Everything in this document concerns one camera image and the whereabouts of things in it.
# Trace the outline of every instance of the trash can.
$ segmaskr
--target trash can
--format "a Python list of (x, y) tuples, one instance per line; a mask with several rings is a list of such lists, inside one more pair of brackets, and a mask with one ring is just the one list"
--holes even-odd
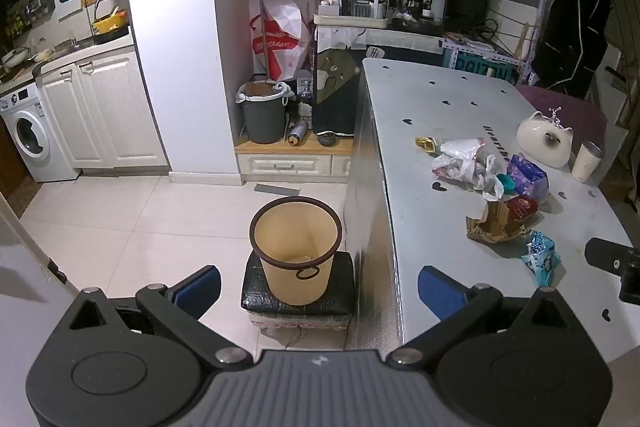
[(286, 82), (258, 80), (240, 86), (236, 103), (242, 104), (249, 140), (274, 143), (284, 137), (285, 106), (293, 95)]
[(302, 196), (280, 198), (263, 206), (249, 227), (249, 240), (271, 293), (302, 306), (325, 292), (342, 241), (342, 224), (322, 201)]

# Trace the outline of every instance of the red and white bag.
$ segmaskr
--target red and white bag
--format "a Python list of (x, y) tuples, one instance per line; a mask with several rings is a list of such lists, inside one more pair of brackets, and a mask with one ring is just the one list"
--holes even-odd
[[(309, 46), (309, 30), (302, 20), (300, 8), (292, 0), (264, 0), (267, 13), (267, 55), (273, 80), (290, 80), (303, 62)], [(251, 19), (254, 53), (264, 64), (260, 15)]]

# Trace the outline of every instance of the plastic bottle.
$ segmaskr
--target plastic bottle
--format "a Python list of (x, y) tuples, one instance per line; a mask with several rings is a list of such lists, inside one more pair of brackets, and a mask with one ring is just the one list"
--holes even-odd
[(432, 0), (431, 11), (433, 12), (433, 20), (436, 24), (442, 24), (444, 19), (444, 6), (447, 0)]

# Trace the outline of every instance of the white drawer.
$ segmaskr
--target white drawer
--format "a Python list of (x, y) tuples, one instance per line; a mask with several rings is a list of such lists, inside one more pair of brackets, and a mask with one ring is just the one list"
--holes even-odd
[(331, 175), (348, 176), (351, 156), (331, 156)]
[(329, 155), (239, 154), (241, 174), (303, 174), (330, 176)]

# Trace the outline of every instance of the teal wrapper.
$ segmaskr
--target teal wrapper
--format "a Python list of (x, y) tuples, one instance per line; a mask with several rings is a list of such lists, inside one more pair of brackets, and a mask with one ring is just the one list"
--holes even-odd
[(562, 261), (556, 253), (556, 244), (538, 230), (531, 230), (527, 240), (527, 253), (521, 259), (535, 274), (538, 287), (551, 286), (554, 268)]

